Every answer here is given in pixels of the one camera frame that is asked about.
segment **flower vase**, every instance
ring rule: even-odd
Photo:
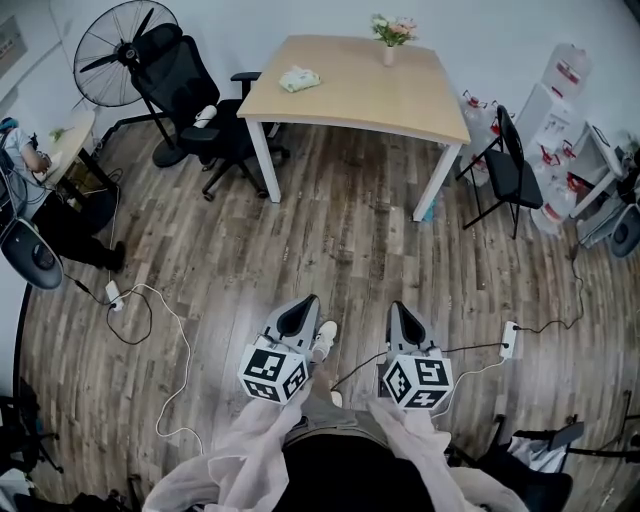
[[[386,46],[384,47],[384,53],[382,55],[382,63],[390,68],[393,66],[396,60],[396,47],[395,46]]]

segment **power strip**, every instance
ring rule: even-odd
[[[124,300],[120,297],[120,290],[118,290],[118,285],[115,281],[109,281],[109,284],[106,287],[107,289],[107,297],[109,297],[109,302],[112,304],[113,311],[121,311],[124,308]]]
[[[504,331],[502,332],[502,346],[500,347],[500,357],[502,359],[513,358],[513,349],[516,346],[516,327],[518,324],[515,322],[506,322],[504,324]]]

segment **tabletop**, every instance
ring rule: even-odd
[[[45,183],[56,185],[60,179],[66,174],[80,153],[87,137],[91,134],[91,129],[96,120],[96,114],[93,110],[83,110],[73,114],[69,121],[62,126],[66,131],[51,146],[51,156],[61,153],[60,164],[53,171]]]
[[[383,43],[356,37],[289,36],[238,111],[255,121],[314,121],[469,143],[458,101],[434,51],[396,48],[382,64]],[[322,84],[290,93],[279,84],[292,66],[311,69]]]

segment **black pants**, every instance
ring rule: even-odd
[[[84,217],[60,201],[56,194],[49,194],[32,221],[59,256],[97,268],[114,267],[115,253],[93,238]]]

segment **wooden floor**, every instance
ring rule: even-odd
[[[236,379],[245,345],[273,308],[309,293],[319,296],[323,319],[340,326],[329,357],[336,376],[384,349],[386,311],[396,299],[431,322],[442,348],[497,342],[507,320],[537,327],[578,314],[566,258],[573,227],[551,239],[525,215],[512,241],[505,207],[462,231],[475,212],[467,185],[453,181],[438,195],[432,223],[410,221],[439,156],[436,145],[305,126],[289,126],[282,139],[292,157],[276,169],[279,205],[258,199],[235,171],[207,203],[200,188],[209,175],[197,159],[153,167],[159,139],[150,124],[121,128],[103,151],[105,170],[124,170],[115,238],[129,256],[119,287],[146,282],[161,290],[193,346],[188,387],[168,408],[162,431],[192,427],[210,450],[247,403]],[[109,231],[101,234],[107,242]],[[639,268],[638,257],[613,260],[605,246],[582,251],[576,270],[585,281],[584,318],[568,332],[552,326],[542,335],[519,334],[516,359],[463,381],[439,426],[480,455],[494,410],[506,408],[516,427],[527,429],[559,428],[578,414],[586,434],[575,446],[602,445],[619,428],[623,390],[633,390],[632,410],[640,410]],[[66,272],[102,296],[106,272],[72,262]],[[61,436],[53,451],[64,475],[45,465],[34,473],[51,499],[125,491],[131,473],[148,491],[198,453],[189,433],[166,440],[154,431],[163,402],[182,382],[187,352],[174,319],[147,296],[152,336],[129,347],[108,330],[106,309],[72,283],[32,295],[21,371],[39,395],[45,426]],[[148,328],[137,297],[111,318],[129,339]],[[456,375],[499,360],[497,348],[451,356]],[[370,364],[343,385],[346,406],[363,407],[375,373]],[[634,429],[640,424],[630,424],[627,437]],[[566,469],[575,479],[568,507],[575,511],[613,510],[640,474],[577,455]]]

